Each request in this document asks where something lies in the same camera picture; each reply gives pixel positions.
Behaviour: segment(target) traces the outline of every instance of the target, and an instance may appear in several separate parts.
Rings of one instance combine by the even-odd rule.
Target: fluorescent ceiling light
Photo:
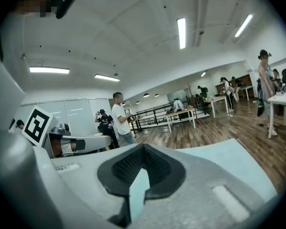
[[[71,109],[71,111],[75,111],[75,110],[82,110],[83,108],[81,108],[81,109]]]
[[[105,76],[105,75],[101,75],[101,74],[96,74],[95,78],[99,78],[99,79],[103,79],[103,80],[109,80],[109,81],[114,81],[114,82],[119,82],[120,81],[120,79],[109,77],[109,76]]]
[[[69,69],[63,68],[51,68],[51,67],[36,67],[31,66],[30,72],[31,73],[59,73],[59,74],[69,74]]]
[[[252,14],[248,14],[247,18],[245,19],[244,23],[242,26],[238,29],[237,33],[235,34],[235,37],[239,37],[240,34],[243,32],[243,30],[246,28],[246,26],[249,24],[251,19],[253,18]]]
[[[185,18],[178,19],[178,30],[179,30],[179,44],[180,44],[180,49],[185,48]]]

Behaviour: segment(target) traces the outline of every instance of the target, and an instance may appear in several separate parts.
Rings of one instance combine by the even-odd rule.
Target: woman in hat
[[[258,72],[261,78],[261,86],[263,93],[263,101],[265,106],[265,113],[268,116],[270,122],[270,103],[268,99],[274,96],[275,93],[275,84],[273,81],[273,75],[271,69],[268,65],[268,57],[271,56],[266,50],[262,49],[259,53],[258,59],[261,61],[258,67]],[[272,130],[272,135],[277,135],[276,131]]]

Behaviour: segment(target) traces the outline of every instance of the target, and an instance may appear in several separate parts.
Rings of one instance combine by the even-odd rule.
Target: person with camera
[[[95,120],[96,123],[99,122],[99,130],[102,132],[104,135],[108,135],[111,137],[112,142],[109,145],[110,149],[118,148],[119,143],[118,140],[116,139],[115,132],[113,129],[113,118],[111,115],[107,115],[105,110],[101,109],[100,111],[96,112],[95,114]]]

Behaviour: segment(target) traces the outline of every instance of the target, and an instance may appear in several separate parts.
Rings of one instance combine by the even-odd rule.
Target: gray surface
[[[0,132],[0,188],[31,227],[117,228],[105,219],[119,213],[123,198],[106,192],[97,179],[97,169],[104,161],[134,146],[50,160],[45,149],[31,147],[24,137]],[[143,211],[128,228],[235,226],[237,223],[212,193],[217,185],[225,185],[250,212],[263,205],[252,189],[214,163],[154,147],[182,162],[186,180],[169,198],[146,201]],[[75,168],[68,171],[69,165]],[[58,167],[65,170],[58,173]]]
[[[106,193],[97,179],[97,168],[105,160],[129,150],[126,146],[104,153],[53,160],[55,167],[77,163],[80,168],[61,173],[69,188],[93,211],[103,218],[116,214],[122,201]],[[182,162],[186,181],[169,198],[146,201],[141,214],[129,226],[132,228],[228,228],[236,222],[212,193],[218,185],[226,186],[251,212],[257,211],[263,200],[245,183],[218,165],[203,158],[153,146]]]
[[[0,130],[9,129],[23,99],[24,92],[0,61]]]
[[[218,165],[169,148],[153,147],[182,162],[186,180],[169,198],[146,201],[130,229],[226,229],[235,226],[237,223],[212,193],[212,188],[218,185],[228,188],[250,212],[263,206],[264,202],[252,189]]]
[[[98,167],[108,159],[111,159],[135,145],[117,148],[106,152],[74,156],[68,158],[53,159],[54,167],[62,167],[78,164],[79,168],[69,172],[60,173],[61,178],[74,194],[85,204],[92,208],[104,219],[109,219],[119,213],[124,198],[113,196],[107,193],[97,178]]]

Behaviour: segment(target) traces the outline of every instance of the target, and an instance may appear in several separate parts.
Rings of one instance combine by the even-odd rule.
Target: desk
[[[176,113],[174,112],[174,113],[166,114],[166,121],[167,121],[167,123],[168,123],[168,128],[170,129],[170,133],[172,133],[172,129],[171,129],[171,123],[170,123],[168,117],[172,117],[172,116],[179,115],[179,114],[186,113],[186,112],[187,112],[187,114],[189,115],[189,121],[190,121],[190,122],[191,122],[190,112],[192,113],[193,126],[194,126],[194,129],[196,128],[193,109],[192,109],[192,108],[188,108],[188,109],[185,109],[185,110],[183,110],[183,111],[178,111],[178,112],[176,112]]]
[[[138,119],[134,119],[134,120],[128,122],[128,123],[131,123],[131,124],[132,124],[133,133],[135,134],[135,130],[134,130],[134,126],[133,126],[133,123],[134,123],[134,122],[135,122],[136,125],[137,125],[137,129],[140,130],[140,131],[142,131],[141,124],[140,124],[140,118],[138,118]]]
[[[225,100],[225,109],[227,111],[227,114],[229,114],[229,109],[228,109],[228,103],[227,103],[227,98],[225,96],[221,97],[214,97],[212,99],[207,99],[204,100],[205,103],[211,103],[212,106],[212,111],[213,111],[213,117],[215,118],[215,110],[214,110],[214,102],[220,101],[220,100]]]
[[[283,96],[273,96],[269,98],[268,101],[270,102],[270,127],[269,127],[268,138],[270,139],[273,130],[273,118],[274,118],[273,104],[284,105],[284,125],[286,125],[286,94],[284,94]]]
[[[245,86],[245,87],[240,88],[240,90],[243,92],[243,97],[245,97],[244,90],[246,90],[248,102],[249,102],[248,89],[250,89],[250,88],[252,88],[252,86]]]

